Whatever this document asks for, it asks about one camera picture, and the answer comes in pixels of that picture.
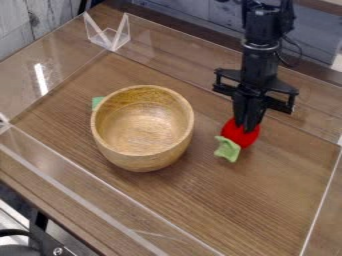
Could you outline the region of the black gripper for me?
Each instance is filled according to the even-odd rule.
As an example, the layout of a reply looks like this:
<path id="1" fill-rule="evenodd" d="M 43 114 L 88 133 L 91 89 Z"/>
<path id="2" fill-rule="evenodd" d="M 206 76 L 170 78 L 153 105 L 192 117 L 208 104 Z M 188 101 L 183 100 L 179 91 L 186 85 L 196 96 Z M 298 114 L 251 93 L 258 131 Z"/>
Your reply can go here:
<path id="1" fill-rule="evenodd" d="M 279 44 L 243 44 L 240 69 L 218 68 L 212 90 L 232 98 L 236 126 L 252 132 L 266 110 L 291 114 L 299 91 L 278 79 Z"/>

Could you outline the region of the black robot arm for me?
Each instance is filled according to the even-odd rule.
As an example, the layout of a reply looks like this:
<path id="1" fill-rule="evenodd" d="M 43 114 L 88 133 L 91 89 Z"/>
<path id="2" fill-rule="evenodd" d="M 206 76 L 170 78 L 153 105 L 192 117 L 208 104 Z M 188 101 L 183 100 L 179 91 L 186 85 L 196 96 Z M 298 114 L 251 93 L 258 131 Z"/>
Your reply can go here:
<path id="1" fill-rule="evenodd" d="M 239 70 L 216 68 L 212 90 L 232 99 L 235 125 L 251 133 L 266 110 L 291 114 L 299 90 L 278 78 L 282 41 L 294 29 L 292 0 L 271 5 L 259 0 L 242 0 L 244 29 Z"/>

